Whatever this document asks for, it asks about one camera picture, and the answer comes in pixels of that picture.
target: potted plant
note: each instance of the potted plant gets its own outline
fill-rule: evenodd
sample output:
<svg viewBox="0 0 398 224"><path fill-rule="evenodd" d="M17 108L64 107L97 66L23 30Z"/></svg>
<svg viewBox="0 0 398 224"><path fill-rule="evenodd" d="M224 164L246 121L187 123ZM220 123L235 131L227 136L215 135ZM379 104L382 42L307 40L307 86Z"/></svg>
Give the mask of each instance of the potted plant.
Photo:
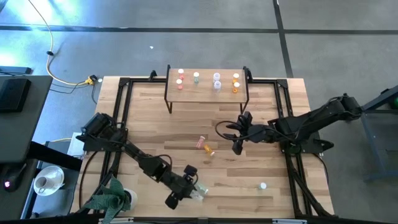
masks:
<svg viewBox="0 0 398 224"><path fill-rule="evenodd" d="M137 195L131 190L124 190L120 181L113 176L109 188L102 185L101 190L103 194L93 195L83 207L105 210L104 224L110 223L120 211L130 210L131 204L136 203L135 200L137 200Z"/></svg>

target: gray floor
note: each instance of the gray floor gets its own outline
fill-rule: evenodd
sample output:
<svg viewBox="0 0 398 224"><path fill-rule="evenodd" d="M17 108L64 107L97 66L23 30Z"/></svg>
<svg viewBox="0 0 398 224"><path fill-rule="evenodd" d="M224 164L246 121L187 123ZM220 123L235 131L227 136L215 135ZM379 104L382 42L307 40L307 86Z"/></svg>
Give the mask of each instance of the gray floor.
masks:
<svg viewBox="0 0 398 224"><path fill-rule="evenodd" d="M51 25L102 27L222 27L275 29L271 0L34 1ZM286 29L398 29L393 0L279 0ZM28 2L12 0L0 25L42 24ZM398 84L396 35L287 35L293 74L304 78L310 106L347 92L360 104ZM251 68L256 77L286 77L278 34L54 32L51 70L71 82L88 75L165 73L166 65ZM0 31L0 64L29 66L45 75L47 32ZM66 138L94 113L91 89L50 92L34 140ZM362 124L336 123L321 131L335 143L325 153L337 215L398 222L398 181L363 182L373 157Z"/></svg>

